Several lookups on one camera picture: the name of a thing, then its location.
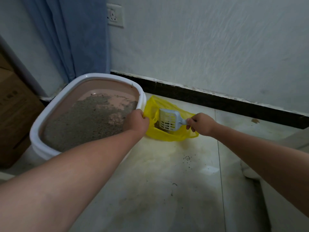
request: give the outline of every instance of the floor tile grout line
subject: floor tile grout line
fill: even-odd
[[[217,121],[216,109],[214,110],[214,119]],[[222,193],[222,206],[223,206],[223,217],[224,217],[224,230],[226,232],[226,221],[225,221],[225,210],[224,210],[224,199],[223,199],[223,186],[222,186],[222,173],[221,173],[221,162],[220,162],[220,152],[219,152],[219,141],[217,140],[218,145],[218,157],[219,157],[219,168],[220,168],[220,181],[221,181],[221,193]]]

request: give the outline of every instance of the yellow plastic bag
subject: yellow plastic bag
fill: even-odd
[[[173,142],[173,141],[179,142],[185,140],[186,138],[195,138],[199,135],[197,132],[195,133],[192,132],[191,129],[186,130],[185,125],[182,125],[180,129],[175,132],[173,131],[165,132],[155,128],[155,124],[159,119],[160,108],[179,111],[181,117],[184,119],[190,118],[195,115],[178,108],[177,106],[173,105],[172,103],[164,99],[158,98],[156,96],[151,96],[151,98],[147,101],[144,110],[144,116],[148,117],[150,120],[149,128],[146,132],[146,135],[148,135],[151,138],[167,142]]]

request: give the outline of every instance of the cardboard box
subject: cardboard box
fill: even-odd
[[[43,109],[13,71],[0,68],[0,167],[11,167],[29,147],[30,128]]]
[[[6,59],[0,54],[0,67],[7,70],[13,70],[13,67],[6,61]]]

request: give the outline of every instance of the white litter box rim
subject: white litter box rim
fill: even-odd
[[[141,88],[141,86],[137,84],[136,82],[131,81],[121,76],[116,76],[116,75],[111,75],[111,74],[88,73],[88,74],[81,75],[78,78],[75,78],[73,81],[71,81],[66,87],[64,87],[63,90],[60,91],[60,93],[46,106],[46,108],[37,117],[37,119],[34,121],[30,129],[29,136],[30,136],[30,140],[33,146],[33,150],[43,159],[49,160],[50,158],[56,155],[59,155],[61,152],[49,147],[48,145],[42,142],[42,140],[39,137],[39,130],[40,130],[41,125],[52,114],[52,112],[56,109],[57,105],[61,101],[64,100],[64,98],[69,92],[71,92],[81,82],[84,82],[90,78],[91,79],[94,79],[94,78],[110,79],[114,81],[124,82],[131,86],[134,86],[140,95],[136,109],[144,110],[145,103],[146,103],[146,95],[143,89]]]

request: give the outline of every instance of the blue curtain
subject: blue curtain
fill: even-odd
[[[86,73],[110,73],[106,0],[23,3],[67,83]]]

